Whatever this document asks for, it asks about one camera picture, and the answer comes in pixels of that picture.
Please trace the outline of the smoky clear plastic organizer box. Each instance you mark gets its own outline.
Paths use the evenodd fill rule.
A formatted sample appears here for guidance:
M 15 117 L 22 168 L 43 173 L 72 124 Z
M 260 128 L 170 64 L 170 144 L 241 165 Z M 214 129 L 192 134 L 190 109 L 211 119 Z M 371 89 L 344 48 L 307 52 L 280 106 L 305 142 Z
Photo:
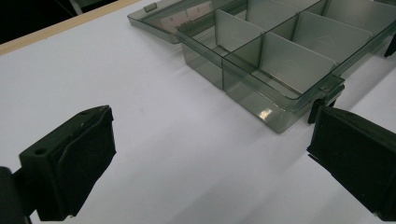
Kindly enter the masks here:
M 160 0 L 129 22 L 277 133 L 315 120 L 346 77 L 396 33 L 396 0 Z

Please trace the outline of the wooden table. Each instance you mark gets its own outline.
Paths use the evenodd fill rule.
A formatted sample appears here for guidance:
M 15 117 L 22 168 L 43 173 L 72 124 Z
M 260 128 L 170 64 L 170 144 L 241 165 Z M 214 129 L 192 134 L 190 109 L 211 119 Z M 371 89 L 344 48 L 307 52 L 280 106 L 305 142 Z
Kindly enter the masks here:
M 86 22 L 103 17 L 106 14 L 112 13 L 112 12 L 119 10 L 121 8 L 124 8 L 124 7 L 128 7 L 128 6 L 135 4 L 139 1 L 140 0 L 117 0 L 116 2 L 110 3 L 103 7 L 99 7 L 92 11 L 83 13 L 83 14 L 78 15 L 72 19 L 53 24 L 53 25 L 46 27 L 44 29 L 35 31 L 29 35 L 24 35 L 22 37 L 14 39 L 14 40 L 8 41 L 8 42 L 0 45 L 0 56 L 10 53 L 14 50 L 21 49 L 21 48 L 24 48 L 31 44 L 34 44 L 35 42 L 38 42 L 40 40 L 47 39 L 48 37 L 57 35 L 61 32 L 70 30 L 70 29 L 77 27 L 81 24 L 84 24 Z

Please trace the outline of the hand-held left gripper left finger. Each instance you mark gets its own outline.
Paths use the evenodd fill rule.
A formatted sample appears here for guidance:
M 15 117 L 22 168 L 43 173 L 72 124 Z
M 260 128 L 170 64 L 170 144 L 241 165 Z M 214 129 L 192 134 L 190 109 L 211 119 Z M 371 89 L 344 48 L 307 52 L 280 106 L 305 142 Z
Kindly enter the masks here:
M 78 214 L 116 154 L 112 121 L 108 105 L 84 110 L 19 155 L 23 212 L 37 212 L 42 221 Z

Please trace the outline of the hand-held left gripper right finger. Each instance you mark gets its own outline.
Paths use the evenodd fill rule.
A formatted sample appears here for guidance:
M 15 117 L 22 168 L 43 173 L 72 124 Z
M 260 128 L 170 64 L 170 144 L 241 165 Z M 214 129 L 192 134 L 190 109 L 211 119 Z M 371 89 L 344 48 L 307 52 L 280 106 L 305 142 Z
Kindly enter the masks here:
M 396 133 L 323 106 L 307 152 L 371 213 L 396 221 Z

